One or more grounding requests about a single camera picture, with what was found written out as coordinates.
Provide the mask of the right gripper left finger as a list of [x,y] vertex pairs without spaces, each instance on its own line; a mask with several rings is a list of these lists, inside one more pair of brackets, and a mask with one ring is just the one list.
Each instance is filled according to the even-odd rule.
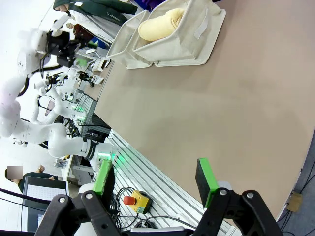
[[82,223],[90,222],[98,236],[120,236],[121,230],[108,212],[114,184],[113,163],[105,159],[92,190],[75,198],[59,194],[51,200],[35,235],[73,236]]

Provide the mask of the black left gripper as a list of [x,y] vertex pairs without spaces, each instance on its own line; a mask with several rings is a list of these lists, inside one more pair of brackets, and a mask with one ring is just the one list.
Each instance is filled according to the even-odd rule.
[[62,31],[59,36],[50,35],[50,53],[57,57],[59,65],[71,68],[73,65],[77,67],[85,67],[87,61],[82,58],[75,58],[76,52],[79,50],[79,41],[71,40],[70,33]]

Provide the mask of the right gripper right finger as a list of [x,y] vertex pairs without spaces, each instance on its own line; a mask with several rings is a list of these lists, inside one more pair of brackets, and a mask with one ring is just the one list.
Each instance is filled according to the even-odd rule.
[[255,190],[242,194],[220,187],[208,159],[197,160],[195,181],[206,209],[195,236],[216,236],[224,219],[231,219],[243,236],[282,236],[268,206]]

